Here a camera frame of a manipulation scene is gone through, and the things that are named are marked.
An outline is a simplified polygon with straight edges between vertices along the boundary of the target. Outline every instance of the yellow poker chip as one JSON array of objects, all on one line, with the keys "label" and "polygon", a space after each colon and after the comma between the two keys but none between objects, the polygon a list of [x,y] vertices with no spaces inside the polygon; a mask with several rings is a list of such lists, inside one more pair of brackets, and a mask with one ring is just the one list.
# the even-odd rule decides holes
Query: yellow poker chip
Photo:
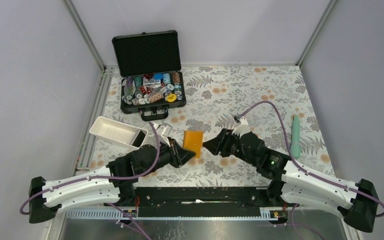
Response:
[{"label": "yellow poker chip", "polygon": [[176,100],[176,94],[170,94],[167,96],[167,102],[172,103]]}]

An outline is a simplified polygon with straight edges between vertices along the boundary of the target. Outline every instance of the white tray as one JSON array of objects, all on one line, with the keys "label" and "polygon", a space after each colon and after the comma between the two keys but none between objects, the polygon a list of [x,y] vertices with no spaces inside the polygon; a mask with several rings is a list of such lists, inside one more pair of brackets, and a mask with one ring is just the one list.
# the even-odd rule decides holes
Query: white tray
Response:
[{"label": "white tray", "polygon": [[95,120],[89,133],[110,143],[129,147],[134,150],[139,149],[148,139],[147,130],[114,121],[103,116],[99,116]]}]

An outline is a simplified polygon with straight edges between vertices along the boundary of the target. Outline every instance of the floral pattern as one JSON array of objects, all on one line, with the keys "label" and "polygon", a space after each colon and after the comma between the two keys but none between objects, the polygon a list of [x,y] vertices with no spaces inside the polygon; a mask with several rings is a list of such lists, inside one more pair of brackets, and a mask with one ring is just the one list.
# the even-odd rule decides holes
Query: floral pattern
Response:
[{"label": "floral pattern", "polygon": [[[334,175],[325,142],[299,67],[184,67],[183,81],[187,104],[169,109],[168,118],[157,120],[173,126],[170,137],[183,144],[185,130],[203,131],[204,141],[217,136],[222,128],[236,126],[233,116],[261,101],[272,101],[279,109],[288,135],[292,119],[300,119],[301,158],[303,164]],[[108,91],[103,116],[149,130],[147,143],[156,146],[151,127],[139,113],[124,114],[120,110],[121,81],[115,70]],[[251,130],[272,149],[286,153],[285,142],[275,111],[262,104],[246,118]],[[98,139],[89,167],[98,167],[128,153],[128,149]],[[213,156],[202,148],[200,158],[191,159],[181,168],[166,165],[145,177],[140,187],[238,187],[268,186],[270,180],[257,173],[255,167],[234,156]]]}]

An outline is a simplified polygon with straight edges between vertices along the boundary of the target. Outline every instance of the black briefcase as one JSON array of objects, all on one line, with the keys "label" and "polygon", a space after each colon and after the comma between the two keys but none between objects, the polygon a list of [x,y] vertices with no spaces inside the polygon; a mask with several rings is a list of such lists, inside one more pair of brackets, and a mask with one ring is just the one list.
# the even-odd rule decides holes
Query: black briefcase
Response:
[{"label": "black briefcase", "polygon": [[[120,106],[123,113],[140,113],[142,120],[153,121],[167,118],[169,108],[186,105],[178,33],[175,30],[116,36],[112,45],[120,75],[124,78]],[[159,88],[155,87],[158,81],[161,84]],[[157,114],[157,110],[163,110],[163,113]]]}]

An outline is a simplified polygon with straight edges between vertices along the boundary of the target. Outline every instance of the blue round object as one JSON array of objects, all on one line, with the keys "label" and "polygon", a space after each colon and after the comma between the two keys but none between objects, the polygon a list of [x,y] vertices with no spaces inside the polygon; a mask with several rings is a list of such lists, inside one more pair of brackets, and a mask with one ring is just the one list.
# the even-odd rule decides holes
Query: blue round object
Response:
[{"label": "blue round object", "polygon": [[161,80],[161,79],[163,79],[163,75],[161,73],[157,73],[153,76],[153,78],[156,80]]}]

